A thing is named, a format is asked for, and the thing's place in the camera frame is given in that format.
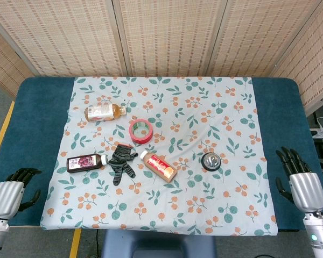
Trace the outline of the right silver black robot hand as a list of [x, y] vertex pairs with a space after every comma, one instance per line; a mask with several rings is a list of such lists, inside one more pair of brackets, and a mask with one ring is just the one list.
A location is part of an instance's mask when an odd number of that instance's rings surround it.
[[284, 189], [281, 179], [275, 179], [281, 196], [293, 203], [303, 213], [323, 210], [323, 188], [317, 173], [314, 173], [294, 149], [281, 147], [276, 150], [288, 179], [291, 191]]

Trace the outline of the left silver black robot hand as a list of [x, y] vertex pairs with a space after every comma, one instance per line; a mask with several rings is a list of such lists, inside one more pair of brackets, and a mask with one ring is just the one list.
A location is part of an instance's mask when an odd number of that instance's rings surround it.
[[0, 220], [10, 220], [17, 212], [32, 207], [39, 199], [41, 190], [38, 189], [32, 199], [22, 203], [26, 186], [33, 176], [41, 174], [37, 168], [20, 168], [9, 175], [6, 181], [0, 182]]

